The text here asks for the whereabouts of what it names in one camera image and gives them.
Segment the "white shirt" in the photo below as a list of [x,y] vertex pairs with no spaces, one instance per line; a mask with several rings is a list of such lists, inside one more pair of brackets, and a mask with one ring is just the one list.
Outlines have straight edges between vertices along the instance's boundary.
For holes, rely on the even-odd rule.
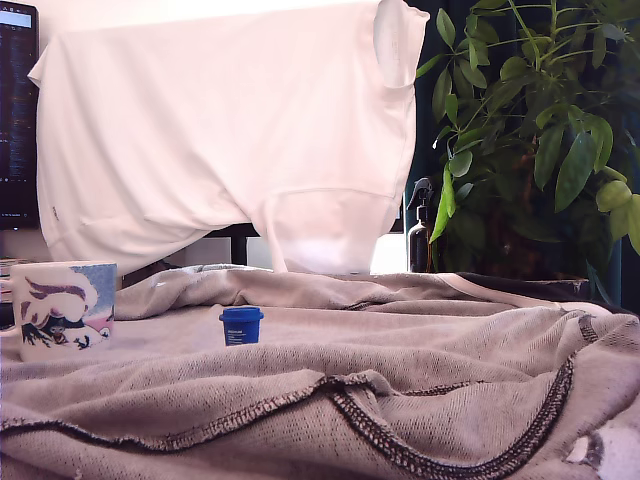
[[126,274],[251,221],[275,270],[368,271],[428,18],[383,0],[54,38],[31,72],[53,258]]

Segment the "small container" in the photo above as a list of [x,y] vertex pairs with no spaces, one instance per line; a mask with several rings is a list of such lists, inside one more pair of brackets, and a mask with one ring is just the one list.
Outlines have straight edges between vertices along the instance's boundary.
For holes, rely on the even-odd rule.
[[224,324],[224,341],[227,347],[258,343],[260,320],[264,313],[258,307],[225,308],[220,315]]

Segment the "computer monitor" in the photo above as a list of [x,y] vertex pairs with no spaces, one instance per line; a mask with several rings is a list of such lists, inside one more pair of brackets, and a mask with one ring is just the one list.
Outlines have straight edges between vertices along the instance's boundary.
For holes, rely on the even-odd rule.
[[0,230],[38,226],[38,89],[27,78],[38,44],[36,8],[0,1]]

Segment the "gray sweatshirt fabric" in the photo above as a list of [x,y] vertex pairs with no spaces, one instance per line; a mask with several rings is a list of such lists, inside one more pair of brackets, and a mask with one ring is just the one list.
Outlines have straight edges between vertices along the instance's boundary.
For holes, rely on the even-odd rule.
[[[638,318],[443,278],[170,270],[118,292],[106,352],[3,339],[1,478],[640,478]],[[231,305],[259,344],[224,346]]]

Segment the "dark bottle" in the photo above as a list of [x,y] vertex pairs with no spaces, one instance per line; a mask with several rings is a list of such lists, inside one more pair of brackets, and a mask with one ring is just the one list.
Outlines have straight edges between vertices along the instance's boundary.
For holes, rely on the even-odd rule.
[[413,196],[407,207],[418,209],[418,223],[409,230],[409,271],[413,273],[433,273],[431,233],[433,225],[429,219],[430,203],[433,197],[433,184],[429,177],[416,182]]

